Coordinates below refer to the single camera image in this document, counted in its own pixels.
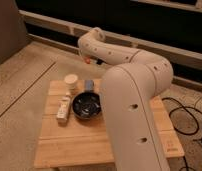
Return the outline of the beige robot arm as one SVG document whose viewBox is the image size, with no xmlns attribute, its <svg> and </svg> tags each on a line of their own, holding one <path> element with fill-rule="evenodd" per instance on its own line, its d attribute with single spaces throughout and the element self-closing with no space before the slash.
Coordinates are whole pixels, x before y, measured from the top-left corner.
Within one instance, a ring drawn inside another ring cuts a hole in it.
<svg viewBox="0 0 202 171">
<path fill-rule="evenodd" d="M 102 76 L 100 102 L 117 171 L 170 171 L 150 100 L 173 80 L 170 62 L 155 53 L 109 44 L 99 28 L 78 39 L 82 57 L 111 66 Z"/>
</svg>

